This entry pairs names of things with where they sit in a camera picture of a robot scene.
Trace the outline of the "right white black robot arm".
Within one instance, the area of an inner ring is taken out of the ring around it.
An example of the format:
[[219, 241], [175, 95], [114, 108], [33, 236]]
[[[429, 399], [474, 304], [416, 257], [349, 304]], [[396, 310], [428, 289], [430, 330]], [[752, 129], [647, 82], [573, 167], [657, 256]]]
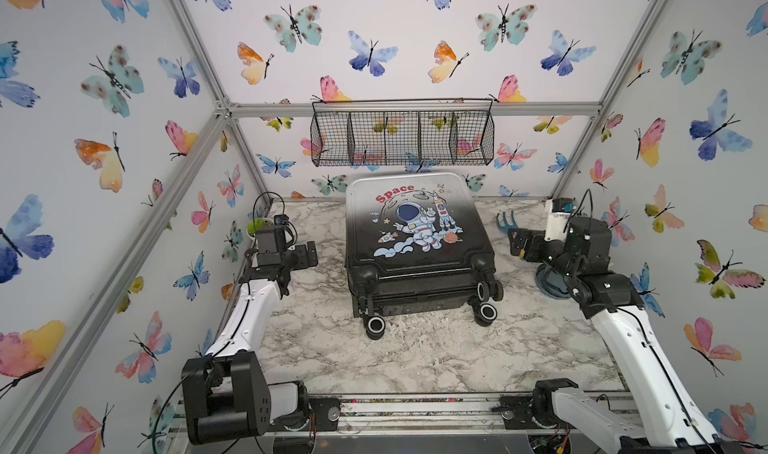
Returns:
[[625, 421], [569, 379], [542, 380], [532, 394], [541, 426], [568, 425], [605, 453], [740, 453], [698, 408], [652, 331], [630, 279], [610, 269], [612, 234], [603, 221], [551, 217], [543, 231], [511, 229], [512, 255], [541, 264], [600, 334], [632, 394], [642, 423]]

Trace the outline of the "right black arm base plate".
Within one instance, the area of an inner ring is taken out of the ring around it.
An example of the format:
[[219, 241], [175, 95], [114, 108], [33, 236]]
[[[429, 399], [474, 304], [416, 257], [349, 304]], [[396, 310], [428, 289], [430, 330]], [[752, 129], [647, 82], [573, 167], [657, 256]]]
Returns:
[[555, 415], [549, 394], [502, 396], [491, 412], [500, 416], [506, 430], [555, 430], [572, 428]]

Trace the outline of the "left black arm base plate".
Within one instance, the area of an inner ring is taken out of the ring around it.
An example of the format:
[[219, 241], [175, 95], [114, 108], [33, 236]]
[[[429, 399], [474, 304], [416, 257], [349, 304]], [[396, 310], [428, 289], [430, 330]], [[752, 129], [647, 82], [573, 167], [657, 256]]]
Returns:
[[270, 424], [273, 432], [335, 432], [341, 417], [341, 400], [336, 397], [310, 397], [294, 413], [278, 417]]

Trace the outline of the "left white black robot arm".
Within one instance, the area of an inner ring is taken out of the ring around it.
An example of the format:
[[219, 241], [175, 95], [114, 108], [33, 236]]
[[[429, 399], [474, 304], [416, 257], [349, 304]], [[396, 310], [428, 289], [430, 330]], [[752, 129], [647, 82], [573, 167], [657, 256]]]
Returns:
[[314, 244], [297, 245], [296, 237], [285, 214], [255, 232], [225, 326], [202, 357], [186, 362], [180, 387], [191, 444], [258, 438], [270, 428], [301, 431], [313, 423], [304, 384], [268, 383], [257, 356], [274, 310], [289, 295], [292, 272], [318, 265]]

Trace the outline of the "black white space suitcase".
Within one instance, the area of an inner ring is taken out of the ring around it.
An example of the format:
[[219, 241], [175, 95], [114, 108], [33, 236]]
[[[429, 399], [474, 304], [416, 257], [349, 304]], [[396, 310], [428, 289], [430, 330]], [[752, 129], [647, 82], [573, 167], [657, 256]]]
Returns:
[[346, 190], [347, 282], [371, 340], [392, 316], [471, 308], [490, 326], [504, 287], [471, 192], [454, 173], [358, 179]]

